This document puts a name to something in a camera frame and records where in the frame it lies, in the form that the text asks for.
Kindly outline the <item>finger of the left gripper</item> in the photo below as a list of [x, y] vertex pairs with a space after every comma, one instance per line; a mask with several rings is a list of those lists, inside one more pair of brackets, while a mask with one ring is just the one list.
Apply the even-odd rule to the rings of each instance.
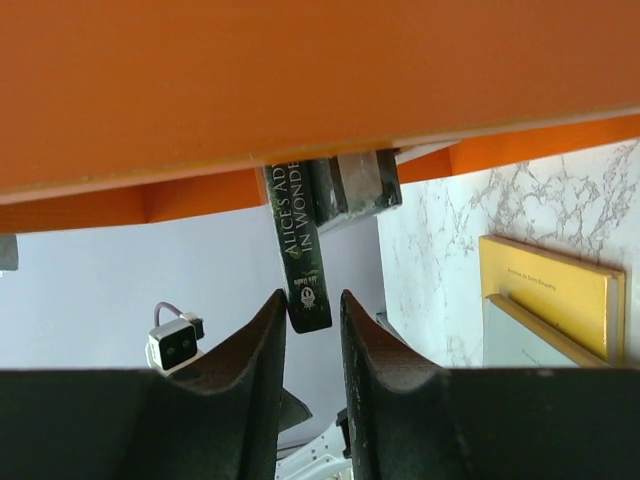
[[279, 410], [279, 432], [282, 433], [311, 419], [309, 407], [286, 389], [282, 390]]

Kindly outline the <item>black hardcover book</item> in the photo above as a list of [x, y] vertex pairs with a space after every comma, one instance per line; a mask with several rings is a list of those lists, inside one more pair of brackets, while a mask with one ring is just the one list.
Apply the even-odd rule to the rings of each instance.
[[306, 162], [318, 230], [326, 234], [402, 204], [395, 151], [341, 154]]

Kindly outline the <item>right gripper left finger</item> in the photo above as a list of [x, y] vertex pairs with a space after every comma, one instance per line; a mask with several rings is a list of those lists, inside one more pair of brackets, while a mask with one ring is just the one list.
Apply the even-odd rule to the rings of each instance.
[[270, 479], [283, 390], [286, 298], [202, 357], [153, 370], [1, 375], [5, 479]]

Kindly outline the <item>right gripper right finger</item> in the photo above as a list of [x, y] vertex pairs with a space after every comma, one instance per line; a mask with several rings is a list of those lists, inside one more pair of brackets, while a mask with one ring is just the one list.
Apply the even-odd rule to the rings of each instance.
[[635, 369], [448, 369], [341, 296], [358, 479], [635, 479]]

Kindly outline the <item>green Alice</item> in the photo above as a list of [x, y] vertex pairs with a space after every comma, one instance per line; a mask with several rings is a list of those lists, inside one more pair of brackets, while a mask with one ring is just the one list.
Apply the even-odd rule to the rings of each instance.
[[264, 168], [286, 279], [288, 314], [294, 331], [306, 334], [332, 326], [309, 172], [302, 162]]

